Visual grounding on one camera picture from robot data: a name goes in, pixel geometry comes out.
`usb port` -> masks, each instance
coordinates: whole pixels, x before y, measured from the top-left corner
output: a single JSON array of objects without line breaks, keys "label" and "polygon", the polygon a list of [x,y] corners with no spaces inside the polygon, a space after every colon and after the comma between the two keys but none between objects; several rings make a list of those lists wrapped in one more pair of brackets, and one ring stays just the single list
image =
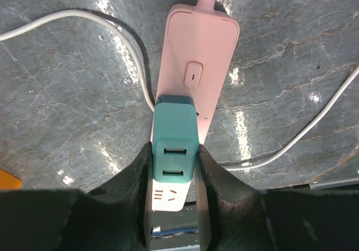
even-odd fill
[{"label": "usb port", "polygon": [[183,171],[163,171],[163,176],[183,176]]},{"label": "usb port", "polygon": [[164,148],[163,149],[164,154],[186,154],[186,149],[173,149],[173,148]]}]

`electrical outlet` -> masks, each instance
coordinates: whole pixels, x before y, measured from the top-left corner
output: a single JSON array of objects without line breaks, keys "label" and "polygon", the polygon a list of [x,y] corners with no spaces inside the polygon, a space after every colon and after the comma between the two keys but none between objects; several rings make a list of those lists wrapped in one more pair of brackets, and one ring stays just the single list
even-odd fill
[{"label": "electrical outlet", "polygon": [[153,180],[152,210],[178,212],[186,202],[191,181],[186,183]]}]

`white cable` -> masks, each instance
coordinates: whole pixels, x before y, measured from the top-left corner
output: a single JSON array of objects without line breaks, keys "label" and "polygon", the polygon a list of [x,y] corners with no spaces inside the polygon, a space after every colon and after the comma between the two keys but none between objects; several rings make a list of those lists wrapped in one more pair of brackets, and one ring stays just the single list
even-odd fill
[{"label": "white cable", "polygon": [[297,141],[299,141],[305,134],[308,133],[325,115],[326,113],[332,108],[334,103],[338,100],[340,95],[347,89],[349,84],[355,79],[355,77],[359,74],[359,66],[350,74],[350,76],[345,80],[342,86],[335,92],[333,97],[330,99],[328,104],[324,107],[324,109],[314,118],[313,121],[309,123],[297,136],[294,137],[285,147],[283,147],[278,153],[267,159],[266,161],[260,162],[258,164],[250,165],[250,166],[241,166],[241,165],[224,165],[223,167],[228,171],[242,171],[248,170],[251,168],[259,168],[273,162],[278,157],[283,155],[290,147],[292,147]]},{"label": "white cable", "polygon": [[55,12],[55,13],[46,15],[42,18],[39,18],[39,19],[37,19],[27,25],[24,25],[20,28],[0,34],[0,42],[3,40],[11,39],[15,36],[19,36],[19,35],[26,33],[32,29],[38,28],[39,26],[46,24],[47,22],[51,22],[51,21],[54,21],[54,20],[57,20],[60,18],[70,17],[70,16],[83,17],[83,18],[95,21],[95,22],[105,26],[110,31],[114,32],[115,35],[117,35],[121,39],[121,41],[126,45],[130,55],[134,59],[134,63],[137,68],[137,72],[139,73],[140,85],[141,85],[142,91],[144,93],[146,102],[147,102],[148,106],[151,108],[151,110],[154,111],[155,107],[154,107],[154,105],[151,101],[150,95],[148,93],[141,61],[140,61],[138,54],[136,53],[136,50],[132,46],[131,42],[126,38],[126,36],[121,31],[118,30],[117,27],[115,27],[113,24],[111,24],[107,20],[105,20],[97,15],[94,15],[90,12],[78,11],[78,10],[66,10],[66,11]]}]

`orange object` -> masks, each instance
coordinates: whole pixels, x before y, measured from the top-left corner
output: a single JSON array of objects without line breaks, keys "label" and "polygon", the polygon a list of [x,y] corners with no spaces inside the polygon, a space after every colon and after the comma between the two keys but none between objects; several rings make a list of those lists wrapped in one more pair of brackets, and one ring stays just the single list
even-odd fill
[{"label": "orange object", "polygon": [[0,169],[0,190],[1,189],[19,189],[22,181],[14,175]]}]

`marble surface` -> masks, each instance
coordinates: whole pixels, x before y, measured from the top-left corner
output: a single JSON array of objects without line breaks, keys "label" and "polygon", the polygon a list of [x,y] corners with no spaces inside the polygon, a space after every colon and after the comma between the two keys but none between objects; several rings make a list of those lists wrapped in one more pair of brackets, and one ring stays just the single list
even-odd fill
[{"label": "marble surface", "polygon": [[[241,35],[205,146],[220,163],[286,145],[359,65],[359,0],[218,0]],[[0,31],[69,8],[113,17],[155,93],[167,14],[196,0],[0,0]],[[88,191],[149,140],[152,111],[122,42],[80,18],[0,43],[0,168],[24,188]],[[255,188],[359,176],[359,78],[272,164],[234,172]],[[187,200],[194,200],[190,189]]]}]

